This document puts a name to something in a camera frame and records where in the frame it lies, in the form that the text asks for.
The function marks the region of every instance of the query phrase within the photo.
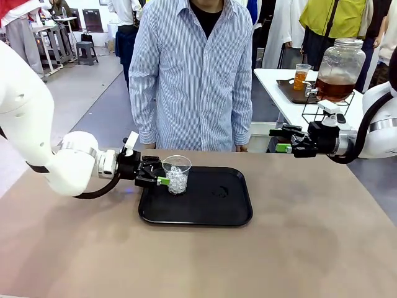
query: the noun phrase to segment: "glass of tea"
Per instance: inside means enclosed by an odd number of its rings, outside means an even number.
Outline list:
[[[295,80],[293,82],[293,89],[297,91],[303,90],[303,81],[308,76],[311,69],[309,64],[297,64],[297,72],[295,73]]]

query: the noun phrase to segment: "striped shirt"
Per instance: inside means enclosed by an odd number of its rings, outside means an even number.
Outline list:
[[[248,144],[251,53],[251,17],[234,0],[225,0],[208,39],[189,0],[149,2],[130,67],[141,143],[197,151]]]

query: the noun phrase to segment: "clear plastic cup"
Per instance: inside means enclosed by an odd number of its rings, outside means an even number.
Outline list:
[[[311,65],[309,64],[297,64],[297,71],[295,72],[295,79],[293,82],[294,90],[303,90],[303,81],[306,80],[310,69]]]
[[[183,194],[187,187],[187,178],[192,162],[182,155],[172,155],[163,160],[163,169],[169,179],[168,191],[171,194]]]

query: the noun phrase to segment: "cable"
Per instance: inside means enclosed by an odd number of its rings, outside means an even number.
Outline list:
[[[0,136],[2,136],[7,140],[6,134],[2,131],[1,127],[0,127]]]
[[[110,180],[110,182],[100,190],[94,192],[84,192],[80,196],[76,196],[75,198],[83,199],[83,200],[97,199],[98,197],[102,197],[105,194],[107,194],[109,191],[111,191],[119,181],[120,181],[120,173],[117,173],[114,175],[112,180]]]
[[[323,55],[323,53],[325,53],[326,49],[327,49],[327,39],[329,37],[329,34],[331,33],[331,29],[334,25],[334,19],[335,19],[335,13],[336,13],[336,9],[338,7],[339,4],[339,0],[334,0],[334,5],[332,7],[332,12],[331,12],[331,16],[329,17],[329,21],[327,23],[327,30],[325,32],[325,35],[323,37],[323,42],[321,43],[321,48],[320,48],[320,52],[318,55],[318,59],[317,59],[317,64],[313,65],[313,69],[314,70],[319,70],[320,66],[321,66],[321,62],[323,60],[323,57],[321,55]]]
[[[394,97],[391,93],[386,93],[384,96],[379,98],[365,113],[362,122],[360,124],[359,132],[357,133],[357,139],[355,141],[354,149],[350,154],[346,156],[328,156],[332,161],[336,163],[340,163],[342,165],[347,165],[351,163],[356,158],[358,158],[364,148],[365,139],[367,138],[368,128],[371,124],[372,119],[375,117],[377,112],[390,100]]]

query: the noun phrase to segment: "man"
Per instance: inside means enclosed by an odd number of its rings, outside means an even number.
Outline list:
[[[326,49],[334,45],[336,38],[357,37],[359,32],[363,31],[363,27],[365,35],[372,18],[370,4],[372,0],[340,0],[331,32],[323,47],[334,0],[309,0],[300,18],[302,26],[306,29],[303,52],[307,55],[308,64],[318,70]]]
[[[385,33],[386,16],[389,11],[391,0],[373,0],[373,16],[371,24],[365,35],[362,50],[365,53],[365,62],[360,76],[355,84],[355,89],[363,92],[368,70],[371,65],[374,49],[379,47],[383,34]]]
[[[135,38],[138,33],[138,22],[142,17],[142,6],[139,0],[110,0],[108,8],[110,12],[115,12],[119,19],[116,33],[116,55],[120,57],[120,63],[124,69],[124,78],[129,88],[128,70],[130,69]]]
[[[141,143],[247,151],[251,54],[252,19],[234,0],[146,4],[130,67],[132,114]]]
[[[294,68],[302,62],[300,49],[305,30],[299,18],[308,0],[277,0],[262,68],[277,68],[284,48],[282,68]]]
[[[40,54],[33,36],[28,17],[35,19],[40,8],[48,9],[50,4],[40,3],[39,0],[29,0],[13,9],[1,19],[1,25],[6,27],[10,46],[21,56],[26,63],[44,79],[44,71]]]
[[[62,7],[65,9],[66,15],[68,17],[73,16],[72,10],[70,9],[68,3],[65,0],[50,0],[50,3],[52,4],[52,6],[51,9],[49,9],[49,11],[54,12],[54,14],[57,17],[63,16]],[[76,20],[70,20],[70,27],[72,28],[72,30],[74,30],[77,27]]]
[[[254,24],[252,34],[252,69],[256,68],[257,49],[259,47],[259,39],[261,37],[262,24],[259,22],[262,0],[235,0],[241,5],[245,6],[251,15],[252,23]]]
[[[370,88],[389,81],[390,59],[397,47],[397,0],[391,2],[389,13],[385,19],[385,32],[385,37],[380,45],[379,64],[373,74]]]

